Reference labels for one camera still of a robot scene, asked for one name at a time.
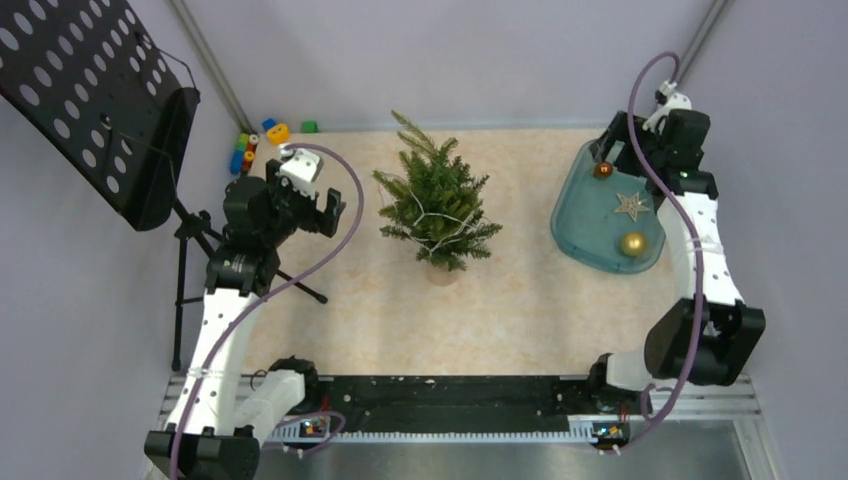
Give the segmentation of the small green christmas tree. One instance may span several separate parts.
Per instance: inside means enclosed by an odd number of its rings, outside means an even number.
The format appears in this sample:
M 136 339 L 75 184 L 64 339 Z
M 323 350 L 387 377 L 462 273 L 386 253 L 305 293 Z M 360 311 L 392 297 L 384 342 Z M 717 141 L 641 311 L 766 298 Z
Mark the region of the small green christmas tree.
M 404 114 L 393 110 L 391 116 L 404 144 L 397 153 L 403 173 L 371 173 L 390 197 L 378 210 L 386 220 L 379 231 L 385 238 L 412 243 L 428 281 L 446 287 L 467 270 L 469 260 L 491 257 L 489 241 L 503 229 L 483 208 L 482 190 L 490 176 L 472 172 L 455 152 L 457 138 L 438 143 Z

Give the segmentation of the silver star ornament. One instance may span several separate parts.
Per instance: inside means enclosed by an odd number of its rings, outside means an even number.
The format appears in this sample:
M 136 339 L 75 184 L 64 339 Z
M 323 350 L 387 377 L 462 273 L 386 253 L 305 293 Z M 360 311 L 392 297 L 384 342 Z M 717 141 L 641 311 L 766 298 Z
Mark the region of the silver star ornament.
M 617 193 L 616 199 L 619 205 L 613 209 L 613 212 L 615 214 L 627 215 L 634 223 L 639 221 L 642 214 L 647 214 L 651 211 L 651 208 L 645 203 L 639 192 L 631 195 Z

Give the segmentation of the copper bauble ornament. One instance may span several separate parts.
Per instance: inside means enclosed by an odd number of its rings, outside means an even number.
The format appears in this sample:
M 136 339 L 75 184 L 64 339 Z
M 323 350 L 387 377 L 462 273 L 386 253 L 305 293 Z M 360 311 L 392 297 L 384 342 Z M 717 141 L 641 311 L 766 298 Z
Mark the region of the copper bauble ornament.
M 607 161 L 597 162 L 592 169 L 592 175 L 597 179 L 607 179 L 612 176 L 614 172 L 614 165 Z

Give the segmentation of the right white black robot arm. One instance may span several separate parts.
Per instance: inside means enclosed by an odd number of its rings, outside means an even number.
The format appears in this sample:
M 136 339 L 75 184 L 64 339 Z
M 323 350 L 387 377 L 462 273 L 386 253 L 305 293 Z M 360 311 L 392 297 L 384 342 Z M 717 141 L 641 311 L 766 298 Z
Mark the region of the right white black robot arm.
M 642 177 L 665 234 L 675 300 L 637 350 L 601 356 L 586 385 L 589 404 L 612 412 L 628 392 L 730 386 L 766 327 L 746 304 L 727 265 L 717 225 L 718 187 L 703 171 L 708 115 L 673 107 L 642 118 L 620 111 L 591 146 L 620 173 Z

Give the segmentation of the gold bauble ornament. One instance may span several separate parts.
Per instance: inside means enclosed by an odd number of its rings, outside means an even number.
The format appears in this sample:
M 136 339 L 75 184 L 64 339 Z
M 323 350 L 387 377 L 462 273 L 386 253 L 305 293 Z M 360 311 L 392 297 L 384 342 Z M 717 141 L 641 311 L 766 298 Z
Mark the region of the gold bauble ornament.
M 619 240 L 619 249 L 627 257 L 636 258 L 643 255 L 649 247 L 646 236 L 638 231 L 625 233 Z

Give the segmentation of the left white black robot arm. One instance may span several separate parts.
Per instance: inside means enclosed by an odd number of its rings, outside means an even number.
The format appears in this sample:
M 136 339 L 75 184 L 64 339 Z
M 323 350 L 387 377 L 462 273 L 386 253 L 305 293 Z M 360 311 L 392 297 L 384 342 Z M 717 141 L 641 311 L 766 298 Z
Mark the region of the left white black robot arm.
M 250 479 L 260 450 L 294 410 L 308 413 L 321 393 L 313 363 L 274 363 L 244 400 L 237 394 L 263 299 L 280 268 L 279 246 L 297 231 L 333 237 L 345 209 L 328 189 L 318 208 L 321 157 L 307 150 L 270 160 L 264 177 L 242 176 L 225 189 L 223 239 L 206 269 L 203 321 L 190 367 L 163 427 L 144 452 L 169 479 Z

